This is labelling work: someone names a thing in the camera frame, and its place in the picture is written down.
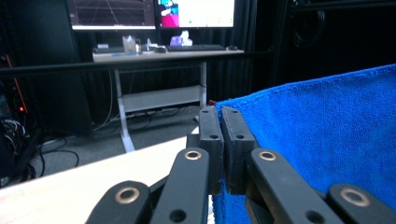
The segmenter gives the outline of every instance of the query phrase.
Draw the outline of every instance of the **desk leg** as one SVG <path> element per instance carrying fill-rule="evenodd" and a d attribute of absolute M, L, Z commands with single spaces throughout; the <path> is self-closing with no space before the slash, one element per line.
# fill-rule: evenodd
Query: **desk leg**
<path fill-rule="evenodd" d="M 201 63 L 200 107 L 206 107 L 206 63 Z"/>
<path fill-rule="evenodd" d="M 128 133 L 128 125 L 126 123 L 125 107 L 124 107 L 123 100 L 122 100 L 120 73 L 119 73 L 118 69 L 114 70 L 114 77 L 116 79 L 117 99 L 118 99 L 119 110 L 120 110 L 122 143 L 124 144 L 126 152 L 132 152 L 132 151 L 134 151 L 134 144 L 132 143 L 131 136 Z"/>

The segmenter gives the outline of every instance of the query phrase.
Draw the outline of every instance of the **black cable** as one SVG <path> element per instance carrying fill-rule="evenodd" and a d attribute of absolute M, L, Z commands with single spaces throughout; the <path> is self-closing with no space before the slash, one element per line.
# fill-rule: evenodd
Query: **black cable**
<path fill-rule="evenodd" d="M 77 152 L 72 151 L 72 150 L 65 150 L 65 149 L 59 150 L 59 149 L 58 149 L 58 150 L 46 151 L 46 152 L 43 153 L 43 155 L 45 155 L 45 154 L 50 154 L 50 153 L 54 153 L 54 152 L 67 152 L 67 153 L 72 153 L 72 154 L 74 154 L 74 155 L 76 156 L 76 159 L 77 159 L 75 167 L 78 167 L 78 164 L 79 164 L 79 155 L 77 154 Z"/>
<path fill-rule="evenodd" d="M 40 148 L 38 149 L 38 155 L 40 156 L 40 160 L 41 160 L 41 164 L 42 164 L 42 170 L 41 170 L 41 174 L 40 177 L 44 175 L 44 172 L 46 171 L 46 161 L 44 160 L 43 157 L 43 150 L 42 150 L 42 145 L 40 146 Z"/>
<path fill-rule="evenodd" d="M 23 149 L 23 144 L 25 140 L 25 130 L 24 127 L 13 119 L 2 119 L 5 131 L 5 138 L 10 141 L 14 148 L 14 155 L 20 155 Z"/>
<path fill-rule="evenodd" d="M 25 169 L 23 170 L 20 183 L 25 182 L 28 179 L 29 179 L 29 168 L 26 166 Z"/>
<path fill-rule="evenodd" d="M 135 130 L 140 130 L 140 129 L 147 128 L 152 122 L 152 115 L 150 115 L 148 112 L 145 112 L 145 118 L 148 118 L 148 123 L 146 125 L 144 125 L 142 127 L 138 127 L 138 128 L 129 128 L 129 129 L 135 131 Z"/>
<path fill-rule="evenodd" d="M 45 154 L 50 154 L 50 153 L 54 153 L 54 152 L 67 152 L 67 153 L 72 153 L 72 154 L 74 154 L 74 155 L 76 156 L 76 158 L 77 158 L 76 166 L 75 166 L 75 167 L 78 167 L 78 164 L 79 164 L 79 155 L 77 154 L 77 152 L 74 152 L 74 151 L 71 151 L 71 150 L 65 150 L 65 149 L 62 149 L 62 150 L 61 150 L 61 148 L 64 147 L 64 146 L 66 146 L 66 144 L 67 144 L 67 139 L 64 138 L 64 143 L 63 143 L 61 146 L 56 147 L 55 149 L 52 149 L 52 150 L 48 150 L 48 151 L 44 151 L 44 152 L 43 152 L 43 151 L 42 151 L 43 145 L 41 145 L 41 146 L 39 147 L 39 149 L 38 149 L 38 155 L 40 156 L 40 160 L 41 160 L 41 163 L 42 163 L 42 170 L 41 170 L 40 177 L 43 176 L 44 173 L 45 173 L 45 171 L 46 171 L 46 161 L 45 161 L 45 159 L 44 159 L 44 155 L 45 155 Z"/>
<path fill-rule="evenodd" d="M 27 164 L 29 169 L 30 179 L 35 179 L 35 167 L 33 167 L 30 163 Z"/>
<path fill-rule="evenodd" d="M 132 72 L 131 85 L 129 86 L 128 94 L 132 93 L 132 85 L 134 84 L 134 71 Z"/>
<path fill-rule="evenodd" d="M 111 120 L 108 124 L 107 127 L 111 127 L 111 123 L 116 123 L 117 125 L 115 125 L 112 130 L 106 131 L 106 132 L 101 132 L 101 130 L 97 130 L 95 131 L 93 134 L 97 135 L 97 136 L 104 136 L 104 135 L 109 135 L 114 133 L 119 127 L 120 127 L 120 123 L 116 122 L 118 120 Z"/>
<path fill-rule="evenodd" d="M 179 107 L 179 108 L 176 108 L 175 109 L 175 113 L 173 113 L 173 114 L 165 114 L 165 113 L 161 113 L 161 116 L 164 116 L 164 117 L 173 117 L 173 116 L 175 116 L 176 114 L 178 114 L 178 112 L 180 112 L 180 110 L 181 110 L 181 107 Z"/>

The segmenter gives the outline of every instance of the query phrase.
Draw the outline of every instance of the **cable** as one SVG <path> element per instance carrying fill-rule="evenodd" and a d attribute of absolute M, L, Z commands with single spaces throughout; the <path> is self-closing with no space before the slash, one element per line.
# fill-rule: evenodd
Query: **cable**
<path fill-rule="evenodd" d="M 27 169 L 30 175 L 30 179 L 35 179 L 35 167 L 31 165 L 30 163 L 27 164 Z"/>
<path fill-rule="evenodd" d="M 115 125 L 112 130 L 109 130 L 109 131 L 106 131 L 106 132 L 100 132 L 100 130 L 98 130 L 98 131 L 96 131 L 94 133 L 94 135 L 96 135 L 96 136 L 109 135 L 109 134 L 114 133 L 120 127 L 120 123 L 119 122 L 116 122 L 116 120 L 111 120 L 102 128 L 105 128 L 106 126 L 109 126 L 110 124 L 117 124 L 117 125 Z"/>
<path fill-rule="evenodd" d="M 77 154 L 77 152 L 72 151 L 72 150 L 65 150 L 65 149 L 62 149 L 62 150 L 51 150 L 51 151 L 46 151 L 46 152 L 43 152 L 43 155 L 45 155 L 45 154 L 50 154 L 50 153 L 54 153 L 54 152 L 67 152 L 67 153 L 72 153 L 72 154 L 74 154 L 74 155 L 76 156 L 76 159 L 77 159 L 75 167 L 78 167 L 78 164 L 79 164 L 79 155 Z"/>
<path fill-rule="evenodd" d="M 78 167 L 78 164 L 79 164 L 79 156 L 78 156 L 77 152 L 74 152 L 74 151 L 72 151 L 72 150 L 65 150 L 65 149 L 62 149 L 62 150 L 61 150 L 61 148 L 64 147 L 64 146 L 66 146 L 66 144 L 67 144 L 67 139 L 66 139 L 66 138 L 63 138 L 63 140 L 64 140 L 64 143 L 63 143 L 61 146 L 58 146 L 58 147 L 56 147 L 55 149 L 48 150 L 48 151 L 44 151 L 44 152 L 43 152 L 43 150 L 42 150 L 42 147 L 43 147 L 44 144 L 41 144 L 41 145 L 38 146 L 38 155 L 39 155 L 40 160 L 41 160 L 41 163 L 42 163 L 42 170 L 41 170 L 40 177 L 43 176 L 44 173 L 45 173 L 45 171 L 46 171 L 46 161 L 45 161 L 45 159 L 44 159 L 44 155 L 46 155 L 46 154 L 50 154 L 50 153 L 54 153 L 54 152 L 67 152 L 67 153 L 72 153 L 72 154 L 74 154 L 74 155 L 76 156 L 76 158 L 77 158 L 76 166 L 75 166 L 75 167 Z"/>
<path fill-rule="evenodd" d="M 113 110 L 113 85 L 112 85 L 113 81 L 110 72 L 108 72 L 108 78 L 110 82 L 110 109 L 108 110 L 107 118 L 105 119 L 105 121 L 99 127 L 94 129 L 93 130 L 94 132 L 106 126 L 108 120 L 110 119 L 111 111 Z"/>
<path fill-rule="evenodd" d="M 166 116 L 166 117 L 173 117 L 173 116 L 175 116 L 176 114 L 178 114 L 179 112 L 180 112 L 180 110 L 181 110 L 181 107 L 179 107 L 179 108 L 176 108 L 176 109 L 172 109 L 172 110 L 176 110 L 176 112 L 174 113 L 174 114 L 164 114 L 164 113 L 161 113 L 161 116 Z"/>
<path fill-rule="evenodd" d="M 38 155 L 40 156 L 40 160 L 41 160 L 41 164 L 42 164 L 42 169 L 41 169 L 41 174 L 40 174 L 40 177 L 41 177 L 44 175 L 44 172 L 46 170 L 46 161 L 44 160 L 44 157 L 43 157 L 42 145 L 38 149 Z"/>
<path fill-rule="evenodd" d="M 4 137 L 9 141 L 9 147 L 11 148 L 14 158 L 23 150 L 23 145 L 26 137 L 25 128 L 19 122 L 13 119 L 2 119 L 1 124 L 4 128 Z"/>
<path fill-rule="evenodd" d="M 318 24 L 316 28 L 310 27 L 306 15 L 301 17 L 294 16 L 293 20 L 293 43 L 299 49 L 307 49 L 317 43 L 322 37 L 326 21 L 326 13 L 323 10 L 317 11 Z"/>
<path fill-rule="evenodd" d="M 129 91 L 128 94 L 132 93 L 132 86 L 134 84 L 134 71 L 132 72 L 132 80 L 131 80 L 131 85 L 129 86 Z"/>
<path fill-rule="evenodd" d="M 140 129 L 145 129 L 145 128 L 147 128 L 150 124 L 151 124 L 151 122 L 152 122 L 152 114 L 150 115 L 148 112 L 145 112 L 145 115 L 146 115 L 146 117 L 148 118 L 148 123 L 146 124 L 146 125 L 144 125 L 144 126 L 142 126 L 142 127 L 138 127 L 138 128 L 129 128 L 130 130 L 140 130 Z"/>

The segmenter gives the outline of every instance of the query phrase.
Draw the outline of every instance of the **white tabletop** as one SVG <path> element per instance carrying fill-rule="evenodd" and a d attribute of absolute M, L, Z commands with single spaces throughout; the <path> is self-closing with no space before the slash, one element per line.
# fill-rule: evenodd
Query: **white tabletop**
<path fill-rule="evenodd" d="M 105 192 L 126 181 L 151 186 L 169 175 L 186 137 L 0 189 L 0 223 L 85 223 Z"/>
<path fill-rule="evenodd" d="M 244 53 L 243 50 L 210 50 L 210 51 L 181 51 L 181 52 L 165 52 L 156 53 L 154 51 L 146 51 L 143 54 L 125 54 L 125 53 L 108 53 L 108 54 L 92 54 L 95 63 L 111 63 L 111 62 L 130 62 L 138 60 L 158 60 L 158 59 L 176 59 L 190 58 L 200 56 L 227 55 L 235 53 Z"/>

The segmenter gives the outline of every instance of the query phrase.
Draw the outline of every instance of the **keyboard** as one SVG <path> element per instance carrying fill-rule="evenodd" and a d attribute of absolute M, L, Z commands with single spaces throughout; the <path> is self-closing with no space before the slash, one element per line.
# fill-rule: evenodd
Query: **keyboard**
<path fill-rule="evenodd" d="M 169 52 L 226 50 L 222 45 L 166 46 Z"/>
<path fill-rule="evenodd" d="M 114 48 L 108 48 L 108 49 L 94 48 L 94 49 L 92 49 L 92 52 L 94 54 L 104 54 L 104 53 L 123 53 L 125 51 L 124 51 L 123 47 L 114 47 Z"/>

